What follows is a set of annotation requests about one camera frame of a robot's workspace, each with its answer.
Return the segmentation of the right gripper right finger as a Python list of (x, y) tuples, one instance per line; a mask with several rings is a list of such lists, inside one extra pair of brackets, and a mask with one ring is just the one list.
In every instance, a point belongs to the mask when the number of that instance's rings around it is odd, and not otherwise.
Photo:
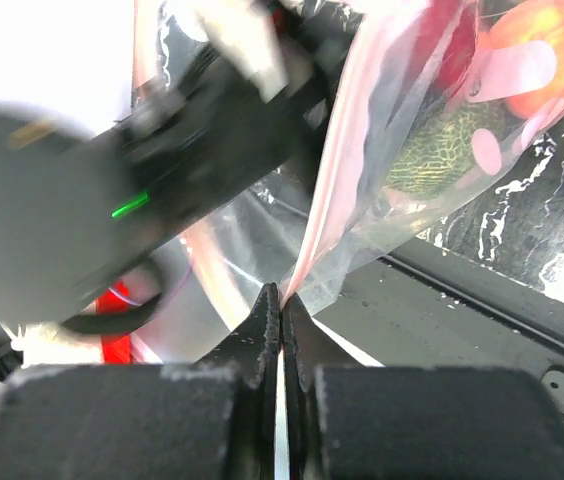
[(281, 311), (294, 479), (564, 479), (544, 386), (501, 367), (366, 367), (298, 296)]

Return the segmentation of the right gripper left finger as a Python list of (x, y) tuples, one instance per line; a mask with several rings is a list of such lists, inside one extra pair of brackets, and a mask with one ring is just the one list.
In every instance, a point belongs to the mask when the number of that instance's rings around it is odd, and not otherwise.
[(39, 365), (0, 392), (0, 479), (270, 479), (273, 284), (192, 364)]

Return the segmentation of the green fake melon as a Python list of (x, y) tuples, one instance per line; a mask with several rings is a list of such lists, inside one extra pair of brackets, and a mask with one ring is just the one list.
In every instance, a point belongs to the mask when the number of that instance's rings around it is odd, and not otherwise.
[(484, 128), (500, 139), (507, 120), (499, 102), (465, 103), (451, 114), (429, 118), (405, 141), (384, 188), (417, 200), (441, 195), (476, 165), (472, 135)]

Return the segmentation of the clear zip top bag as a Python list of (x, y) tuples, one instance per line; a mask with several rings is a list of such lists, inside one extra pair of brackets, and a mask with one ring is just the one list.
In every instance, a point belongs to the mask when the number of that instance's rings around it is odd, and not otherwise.
[(564, 117), (564, 1), (287, 1), (278, 14), (326, 77), (317, 144), (157, 251), (164, 300), (141, 361), (192, 361), (262, 285), (308, 311), (345, 277), (502, 178)]

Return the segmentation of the red fake pomegranate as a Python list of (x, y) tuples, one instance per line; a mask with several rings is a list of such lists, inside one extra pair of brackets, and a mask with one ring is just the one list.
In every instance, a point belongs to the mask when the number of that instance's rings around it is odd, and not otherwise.
[(451, 96), (464, 83), (475, 54), (479, 13), (477, 1), (431, 1), (419, 23), (419, 36), (411, 60), (411, 68), (420, 73), (457, 11), (461, 12), (459, 24), (451, 35), (441, 66), (433, 79), (433, 86), (437, 91)]

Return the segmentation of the orange fake fruit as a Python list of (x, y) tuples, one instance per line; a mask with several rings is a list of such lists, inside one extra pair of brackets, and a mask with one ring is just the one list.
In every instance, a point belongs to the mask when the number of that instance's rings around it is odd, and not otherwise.
[(523, 1), (488, 33), (492, 57), (484, 99), (504, 99), (529, 119), (544, 108), (564, 111), (564, 1)]

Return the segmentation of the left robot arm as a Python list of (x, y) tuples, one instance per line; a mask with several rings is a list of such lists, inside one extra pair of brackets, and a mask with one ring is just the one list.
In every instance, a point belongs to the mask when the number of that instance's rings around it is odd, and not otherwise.
[(315, 171), (329, 102), (325, 35), (279, 1), (221, 13), (250, 47), (275, 45), (289, 73), (261, 97), (217, 43), (172, 86), (127, 105), (129, 1), (0, 1), (0, 323), (133, 331), (157, 310), (96, 320), (86, 307), (130, 270), (166, 282), (151, 256), (285, 163)]

